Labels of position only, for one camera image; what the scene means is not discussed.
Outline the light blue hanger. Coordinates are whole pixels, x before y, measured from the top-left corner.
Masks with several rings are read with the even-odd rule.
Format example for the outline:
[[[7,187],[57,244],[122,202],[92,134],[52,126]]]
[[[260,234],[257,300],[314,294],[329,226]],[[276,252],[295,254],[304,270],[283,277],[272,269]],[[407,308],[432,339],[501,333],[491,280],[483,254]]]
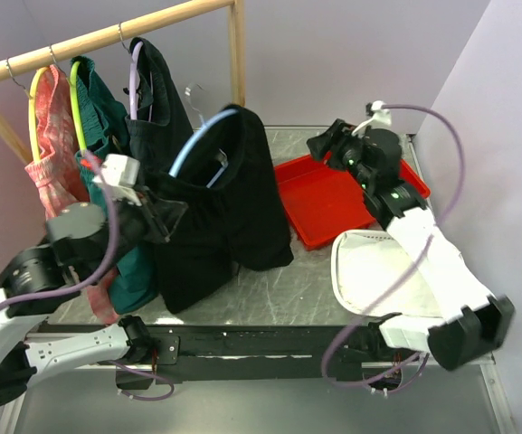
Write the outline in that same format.
[[[185,87],[185,100],[190,106],[190,108],[197,113],[201,121],[201,127],[198,130],[196,130],[193,133],[193,135],[191,135],[190,138],[185,142],[181,150],[178,152],[174,160],[174,163],[171,165],[168,174],[174,178],[178,177],[186,159],[189,157],[190,153],[198,144],[198,142],[204,137],[205,133],[208,132],[213,126],[218,124],[221,120],[236,115],[238,113],[236,109],[228,108],[220,111],[219,113],[206,120],[204,118],[203,112],[192,102],[192,93],[194,88],[198,88],[200,90],[204,89],[198,83],[190,83],[188,86]],[[229,165],[228,157],[221,148],[218,149],[218,152],[216,153],[214,160],[219,163],[220,167],[216,174],[212,176],[211,179],[205,185],[207,188],[211,188],[217,182],[217,180],[223,175],[223,173]]]

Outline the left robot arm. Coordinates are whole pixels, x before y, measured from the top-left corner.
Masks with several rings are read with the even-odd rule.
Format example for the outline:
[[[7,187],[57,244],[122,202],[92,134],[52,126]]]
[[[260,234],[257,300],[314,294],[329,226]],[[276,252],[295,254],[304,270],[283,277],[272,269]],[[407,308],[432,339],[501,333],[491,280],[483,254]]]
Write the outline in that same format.
[[[73,203],[45,223],[44,239],[0,274],[0,407],[84,365],[155,361],[157,341],[138,316],[63,340],[25,338],[141,242],[169,241],[186,210],[184,202],[142,195],[138,203],[115,200],[105,208]]]

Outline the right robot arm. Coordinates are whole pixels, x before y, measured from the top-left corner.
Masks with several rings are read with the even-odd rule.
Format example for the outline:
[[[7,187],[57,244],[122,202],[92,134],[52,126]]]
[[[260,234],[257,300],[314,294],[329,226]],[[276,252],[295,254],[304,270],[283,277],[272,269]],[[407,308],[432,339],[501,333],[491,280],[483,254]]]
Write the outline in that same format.
[[[387,360],[398,348],[454,371],[502,346],[515,314],[466,266],[427,201],[401,174],[399,137],[369,122],[336,120],[308,140],[311,157],[350,175],[380,226],[345,231],[333,242],[331,281],[347,311],[372,317],[367,350]]]

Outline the black shorts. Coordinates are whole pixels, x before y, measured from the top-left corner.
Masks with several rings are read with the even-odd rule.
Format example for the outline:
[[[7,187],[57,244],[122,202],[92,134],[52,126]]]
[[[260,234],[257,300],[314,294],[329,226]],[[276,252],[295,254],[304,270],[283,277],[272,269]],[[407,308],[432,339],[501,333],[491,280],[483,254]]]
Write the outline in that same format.
[[[188,205],[170,241],[153,247],[157,289],[173,314],[211,296],[239,266],[265,271],[294,259],[265,128],[249,109],[228,110],[178,176],[150,180],[161,198]]]

